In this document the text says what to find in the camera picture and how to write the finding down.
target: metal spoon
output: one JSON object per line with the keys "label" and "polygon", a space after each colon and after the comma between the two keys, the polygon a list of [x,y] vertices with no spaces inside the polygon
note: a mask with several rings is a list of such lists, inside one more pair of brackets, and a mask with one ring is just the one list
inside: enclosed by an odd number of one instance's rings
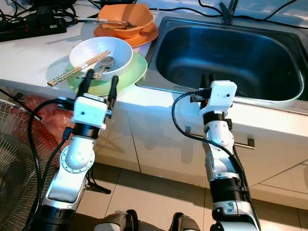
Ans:
{"label": "metal spoon", "polygon": [[[102,78],[102,73],[105,72],[109,67],[113,66],[115,63],[115,59],[111,56],[106,56],[100,61],[100,67],[94,70],[94,75],[92,79]],[[81,76],[77,76],[76,78],[83,79],[86,77],[86,74],[82,74]]]}

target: tiled floor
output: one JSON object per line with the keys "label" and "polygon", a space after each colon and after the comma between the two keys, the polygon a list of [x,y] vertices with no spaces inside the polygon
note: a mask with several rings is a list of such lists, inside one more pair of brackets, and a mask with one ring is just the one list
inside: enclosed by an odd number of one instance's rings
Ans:
{"label": "tiled floor", "polygon": [[[209,231],[211,197],[208,189],[96,164],[97,183],[112,190],[110,195],[86,191],[72,231],[91,231],[100,218],[116,210],[135,209],[140,230],[168,230],[175,212],[191,216],[201,230]],[[262,231],[308,231],[308,211],[254,201]]]}

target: white bowl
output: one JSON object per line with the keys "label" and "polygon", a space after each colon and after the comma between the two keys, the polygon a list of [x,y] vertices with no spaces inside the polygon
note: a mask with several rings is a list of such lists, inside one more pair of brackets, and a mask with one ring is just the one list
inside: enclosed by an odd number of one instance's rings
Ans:
{"label": "white bowl", "polygon": [[[108,56],[115,59],[115,64],[102,74],[101,80],[103,81],[110,81],[113,76],[124,73],[133,58],[133,49],[127,42],[114,37],[96,37],[75,46],[69,54],[69,61],[73,67],[76,67],[103,51],[110,51]],[[99,62],[96,62],[83,69],[82,72],[98,67]]]}

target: metal handle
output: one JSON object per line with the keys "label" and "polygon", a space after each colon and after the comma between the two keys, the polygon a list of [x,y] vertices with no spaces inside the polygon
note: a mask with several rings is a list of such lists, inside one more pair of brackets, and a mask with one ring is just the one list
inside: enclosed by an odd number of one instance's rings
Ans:
{"label": "metal handle", "polygon": [[[192,136],[204,138],[203,136],[191,133],[191,127],[189,127],[189,126],[185,126],[185,132],[192,135]],[[256,149],[255,140],[250,139],[250,138],[247,139],[247,144],[234,142],[234,145],[237,146],[237,147],[241,147],[241,148],[248,148],[248,149],[252,149],[252,150]]]}

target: sink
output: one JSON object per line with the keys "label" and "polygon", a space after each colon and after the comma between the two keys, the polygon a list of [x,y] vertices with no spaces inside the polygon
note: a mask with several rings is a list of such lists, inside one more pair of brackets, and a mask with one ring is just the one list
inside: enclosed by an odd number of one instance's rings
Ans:
{"label": "sink", "polygon": [[159,31],[138,86],[184,93],[212,76],[235,82],[239,102],[308,101],[308,56],[296,34],[174,17]]}

